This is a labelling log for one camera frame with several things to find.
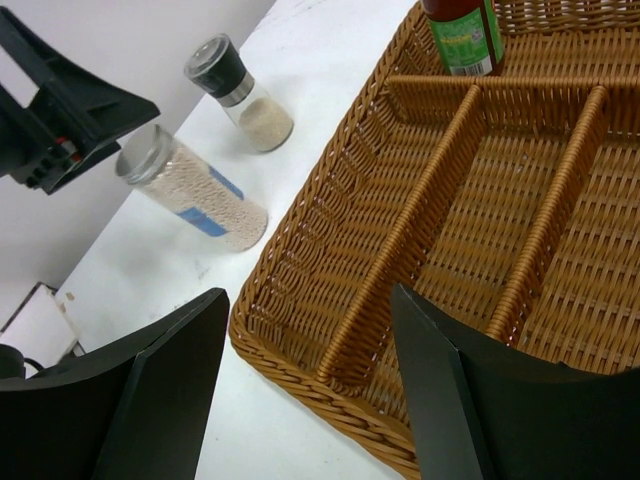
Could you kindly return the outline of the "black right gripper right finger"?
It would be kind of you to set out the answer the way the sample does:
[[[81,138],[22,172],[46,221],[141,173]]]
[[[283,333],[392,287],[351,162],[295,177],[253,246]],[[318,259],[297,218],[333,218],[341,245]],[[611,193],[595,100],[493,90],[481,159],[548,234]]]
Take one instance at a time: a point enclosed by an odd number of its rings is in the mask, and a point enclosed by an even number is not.
[[[509,348],[404,284],[390,299],[425,479],[635,479],[639,373],[601,375]]]

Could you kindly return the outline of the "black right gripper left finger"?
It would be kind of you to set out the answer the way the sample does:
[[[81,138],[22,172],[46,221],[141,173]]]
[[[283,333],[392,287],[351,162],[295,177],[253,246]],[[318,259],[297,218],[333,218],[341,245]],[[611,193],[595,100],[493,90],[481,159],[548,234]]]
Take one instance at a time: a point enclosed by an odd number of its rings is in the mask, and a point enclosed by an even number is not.
[[[33,376],[19,350],[2,346],[2,478],[194,478],[229,308],[212,288]]]

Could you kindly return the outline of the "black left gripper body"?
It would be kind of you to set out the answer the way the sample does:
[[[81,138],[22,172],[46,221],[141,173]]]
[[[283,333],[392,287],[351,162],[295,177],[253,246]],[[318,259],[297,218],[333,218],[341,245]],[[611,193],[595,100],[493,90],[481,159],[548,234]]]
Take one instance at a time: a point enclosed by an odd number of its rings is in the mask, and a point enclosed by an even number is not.
[[[1,47],[37,87],[27,106],[1,90],[1,175],[29,189],[54,194],[160,115],[153,102],[64,57],[6,7]]]

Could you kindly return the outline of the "tall silver-lid bead jar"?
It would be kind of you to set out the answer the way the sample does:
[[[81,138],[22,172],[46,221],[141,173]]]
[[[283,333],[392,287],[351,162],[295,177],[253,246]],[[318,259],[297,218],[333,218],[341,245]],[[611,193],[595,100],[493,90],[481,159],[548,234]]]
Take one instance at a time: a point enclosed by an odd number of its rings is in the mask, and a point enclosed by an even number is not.
[[[128,139],[115,170],[125,183],[232,251],[251,248],[265,233],[267,211],[158,124]]]

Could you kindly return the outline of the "black-top salt grinder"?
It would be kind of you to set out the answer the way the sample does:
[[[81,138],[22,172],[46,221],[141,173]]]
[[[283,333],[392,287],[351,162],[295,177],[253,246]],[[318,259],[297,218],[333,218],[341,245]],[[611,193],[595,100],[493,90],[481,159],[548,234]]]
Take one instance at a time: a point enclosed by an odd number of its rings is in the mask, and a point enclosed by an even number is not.
[[[218,102],[256,151],[273,151],[288,140],[293,119],[255,80],[228,35],[201,44],[184,74]]]

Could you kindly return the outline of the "red chili sauce bottle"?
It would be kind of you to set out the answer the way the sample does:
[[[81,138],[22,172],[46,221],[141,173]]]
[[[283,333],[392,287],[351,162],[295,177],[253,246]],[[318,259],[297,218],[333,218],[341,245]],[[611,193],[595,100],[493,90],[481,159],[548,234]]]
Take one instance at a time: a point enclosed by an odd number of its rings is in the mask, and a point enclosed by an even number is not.
[[[500,75],[505,46],[494,1],[423,0],[445,70],[452,76]]]

